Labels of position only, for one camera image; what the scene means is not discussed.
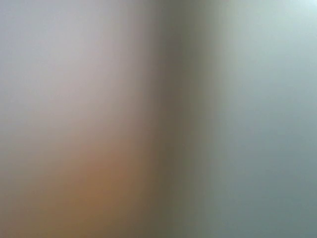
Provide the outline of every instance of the blurred background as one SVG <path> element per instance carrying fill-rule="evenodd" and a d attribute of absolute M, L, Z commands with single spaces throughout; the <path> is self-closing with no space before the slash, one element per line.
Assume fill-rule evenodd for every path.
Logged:
<path fill-rule="evenodd" d="M 1 1 L 0 237 L 315 238 L 316 13 Z"/>

